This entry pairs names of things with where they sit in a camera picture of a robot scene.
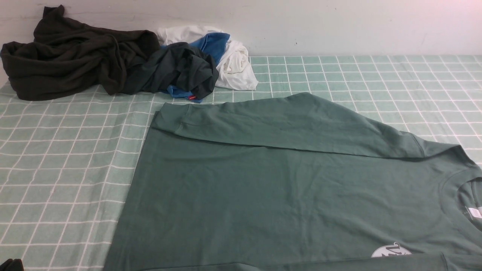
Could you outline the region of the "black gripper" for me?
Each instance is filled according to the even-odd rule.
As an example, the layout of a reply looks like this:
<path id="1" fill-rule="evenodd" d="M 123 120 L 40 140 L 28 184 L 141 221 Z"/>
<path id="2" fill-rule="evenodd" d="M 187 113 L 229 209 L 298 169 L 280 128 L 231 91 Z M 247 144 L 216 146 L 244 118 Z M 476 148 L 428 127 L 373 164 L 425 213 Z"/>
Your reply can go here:
<path id="1" fill-rule="evenodd" d="M 21 259 L 7 259 L 0 265 L 0 271 L 24 271 Z"/>

